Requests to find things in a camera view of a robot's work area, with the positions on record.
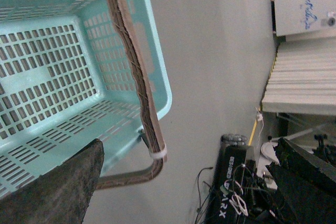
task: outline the white appliance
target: white appliance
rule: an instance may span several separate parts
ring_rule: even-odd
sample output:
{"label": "white appliance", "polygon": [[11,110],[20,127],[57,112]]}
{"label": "white appliance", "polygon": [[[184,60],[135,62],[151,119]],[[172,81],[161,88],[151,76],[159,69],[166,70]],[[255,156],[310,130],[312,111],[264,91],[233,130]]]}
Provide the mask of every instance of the white appliance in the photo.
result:
{"label": "white appliance", "polygon": [[336,0],[274,0],[277,36],[336,27]]}

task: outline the basket handle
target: basket handle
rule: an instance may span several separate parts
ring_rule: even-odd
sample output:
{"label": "basket handle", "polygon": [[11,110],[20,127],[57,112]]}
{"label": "basket handle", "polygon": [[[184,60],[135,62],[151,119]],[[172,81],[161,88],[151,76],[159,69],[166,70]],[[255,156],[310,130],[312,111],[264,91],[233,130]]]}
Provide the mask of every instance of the basket handle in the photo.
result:
{"label": "basket handle", "polygon": [[107,3],[114,28],[124,44],[132,76],[136,83],[136,90],[141,105],[141,121],[144,127],[143,136],[145,137],[143,138],[145,138],[150,156],[154,161],[150,167],[144,170],[102,177],[98,181],[97,189],[148,182],[160,173],[163,163],[166,161],[166,145],[162,137],[148,75],[135,35],[127,1],[107,0]]}

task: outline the white plastic part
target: white plastic part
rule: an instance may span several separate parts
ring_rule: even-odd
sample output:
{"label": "white plastic part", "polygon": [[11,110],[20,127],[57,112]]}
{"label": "white plastic part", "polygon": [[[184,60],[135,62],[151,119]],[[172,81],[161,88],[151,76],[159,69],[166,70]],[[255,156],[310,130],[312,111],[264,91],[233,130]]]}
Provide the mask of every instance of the white plastic part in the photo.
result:
{"label": "white plastic part", "polygon": [[273,161],[277,164],[279,164],[279,160],[277,156],[275,155],[274,147],[277,146],[278,143],[275,142],[266,142],[261,146],[261,153],[270,161]]}
{"label": "white plastic part", "polygon": [[149,155],[151,156],[152,159],[162,159],[167,155],[167,145],[164,143],[164,149],[160,152],[149,152]]}

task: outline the mint green basket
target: mint green basket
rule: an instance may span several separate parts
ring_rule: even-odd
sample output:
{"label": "mint green basket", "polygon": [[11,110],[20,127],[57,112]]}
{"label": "mint green basket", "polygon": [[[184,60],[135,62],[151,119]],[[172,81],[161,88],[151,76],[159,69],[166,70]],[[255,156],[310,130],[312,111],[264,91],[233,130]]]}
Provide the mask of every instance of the mint green basket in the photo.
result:
{"label": "mint green basket", "polygon": [[[159,119],[172,95],[150,0],[127,0]],[[109,170],[139,140],[140,103],[106,0],[0,1],[0,197],[93,139]]]}

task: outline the wire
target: wire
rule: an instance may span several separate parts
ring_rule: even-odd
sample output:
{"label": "wire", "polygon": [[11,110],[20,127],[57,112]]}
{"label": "wire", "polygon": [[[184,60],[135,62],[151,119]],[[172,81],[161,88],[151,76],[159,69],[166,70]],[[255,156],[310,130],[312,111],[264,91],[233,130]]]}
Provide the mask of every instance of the wire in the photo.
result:
{"label": "wire", "polygon": [[196,219],[195,219],[195,224],[197,224],[197,219],[198,219],[198,216],[200,215],[200,212],[201,212],[201,210],[202,210],[202,206],[201,206],[201,204],[202,204],[202,200],[201,200],[201,191],[200,191],[200,181],[199,181],[199,176],[201,175],[201,173],[202,173],[202,171],[204,171],[204,170],[211,170],[211,169],[213,169],[213,167],[205,167],[205,168],[203,168],[203,169],[201,169],[200,170],[200,172],[197,174],[197,178],[196,178],[196,180],[197,180],[197,191],[198,191],[198,199],[199,199],[199,208],[197,209],[197,216],[196,216]]}
{"label": "wire", "polygon": [[310,129],[307,129],[307,130],[304,130],[304,131],[300,131],[300,132],[294,133],[292,135],[287,135],[287,136],[281,136],[281,137],[272,138],[270,140],[270,142],[277,142],[282,137],[286,138],[287,140],[293,140],[293,139],[295,139],[297,137],[301,137],[301,136],[310,134],[310,133],[314,132],[315,130],[318,130],[318,129],[321,129],[321,128],[325,127],[326,125],[328,125],[328,124],[324,123],[324,124],[315,126],[314,128],[310,128]]}
{"label": "wire", "polygon": [[258,135],[258,143],[259,143],[259,140],[260,140],[261,133],[263,132],[263,129],[264,129],[264,126],[265,126],[264,125],[264,119],[262,119],[261,122],[262,122],[263,125],[262,125],[261,130],[260,130],[259,135]]}
{"label": "wire", "polygon": [[254,124],[253,124],[253,128],[252,128],[252,132],[251,132],[251,136],[250,136],[250,140],[248,141],[248,146],[250,146],[252,144],[252,140],[253,140],[253,137],[254,137],[254,134],[256,132],[256,127],[257,127],[257,119],[254,120]]}
{"label": "wire", "polygon": [[[232,189],[233,189],[233,191],[234,191],[234,194],[236,194],[236,192],[235,192],[235,190],[234,190],[234,184],[236,184],[236,178],[235,178],[235,176],[236,176],[237,169],[240,168],[240,167],[243,167],[243,168],[244,168],[243,176],[244,176],[244,172],[245,172],[245,171],[248,171],[249,174],[251,175],[252,180],[253,180],[251,184],[252,184],[252,185],[256,185],[256,186],[258,186],[257,183],[256,183],[256,181],[255,181],[255,179],[254,179],[253,172],[250,171],[250,169],[246,166],[246,164],[240,164],[239,166],[237,166],[237,167],[234,169],[233,174],[232,174],[232,180],[233,180],[233,183],[232,183]],[[273,206],[276,208],[276,212],[277,212],[277,213],[280,215],[280,217],[281,217],[281,220],[279,220],[279,221],[280,221],[281,223],[284,222],[284,221],[283,221],[283,220],[284,220],[284,217],[283,217],[283,215],[282,215],[280,209],[277,207],[277,205],[276,205],[276,203],[275,203],[275,201],[274,201],[274,199],[273,199],[272,194],[271,194],[268,190],[265,190],[265,189],[262,189],[262,188],[258,188],[258,187],[250,187],[250,186],[242,187],[242,188],[246,189],[245,194],[246,194],[246,192],[247,192],[248,189],[251,189],[251,190],[258,190],[258,191],[263,191],[263,192],[267,193],[268,196],[270,197],[270,200],[271,200],[271,201],[270,201],[269,199],[266,199],[266,198],[264,197],[263,194],[260,194],[260,195],[262,196],[262,198],[264,199],[264,201],[269,205],[269,208],[270,208],[270,209],[271,209]]]}
{"label": "wire", "polygon": [[244,214],[245,216],[248,216],[248,211],[246,207],[245,201],[239,196],[238,194],[234,193],[229,199],[229,202],[231,206],[236,210],[236,213],[238,215]]}
{"label": "wire", "polygon": [[282,199],[283,199],[283,203],[282,203],[282,207],[279,208],[280,211],[281,211],[281,210],[285,207],[285,205],[286,205],[285,198],[282,198]]}
{"label": "wire", "polygon": [[208,187],[209,187],[209,189],[211,189],[211,185],[209,185],[207,182],[205,182],[205,181],[203,181],[203,183],[205,184],[205,185],[207,185]]}
{"label": "wire", "polygon": [[[220,197],[218,191],[215,190],[215,187],[213,187],[213,190],[212,190],[212,191],[215,191],[216,196],[218,197],[218,199],[219,199],[219,201],[220,201],[220,200],[221,200],[221,197]],[[200,217],[198,218],[198,221],[197,221],[197,222],[199,222],[199,221],[201,220],[201,218],[203,217],[203,214],[206,213],[207,209],[209,208],[209,206],[211,205],[211,203],[215,200],[215,198],[216,198],[216,197],[214,197],[214,198],[208,203],[208,205],[206,206],[206,208],[202,211],[202,213],[201,213]]]}
{"label": "wire", "polygon": [[240,188],[241,194],[243,195],[244,192],[243,192],[243,188],[242,188],[241,184],[238,183],[237,181],[235,181],[235,182],[236,182],[236,185]]}
{"label": "wire", "polygon": [[198,223],[198,224],[204,224],[206,223],[207,221],[209,221],[210,219],[214,218],[219,212],[216,212],[215,214],[211,215],[209,218],[203,220],[201,223]]}
{"label": "wire", "polygon": [[294,115],[291,115],[291,114],[287,114],[289,117],[291,117],[291,118],[288,118],[288,117],[286,117],[286,116],[282,116],[282,115],[277,115],[279,118],[282,118],[282,119],[284,119],[284,120],[287,120],[288,122],[291,122],[291,123],[293,123],[293,124],[295,124],[295,125],[297,125],[297,126],[299,126],[299,127],[305,127],[305,126],[308,126],[308,127],[311,127],[311,128],[313,128],[314,130],[316,130],[316,131],[318,131],[318,132],[321,132],[321,133],[323,133],[323,134],[326,134],[326,135],[328,135],[328,136],[330,136],[330,138],[332,138],[332,139],[336,139],[336,137],[335,136],[333,136],[332,134],[330,134],[329,132],[327,132],[327,131],[324,131],[324,130],[322,130],[322,129],[320,129],[319,127],[316,127],[316,126],[312,126],[310,123],[308,123],[307,121],[305,121],[305,120],[302,120],[302,119],[299,119],[299,118],[297,118],[296,116],[294,116]]}

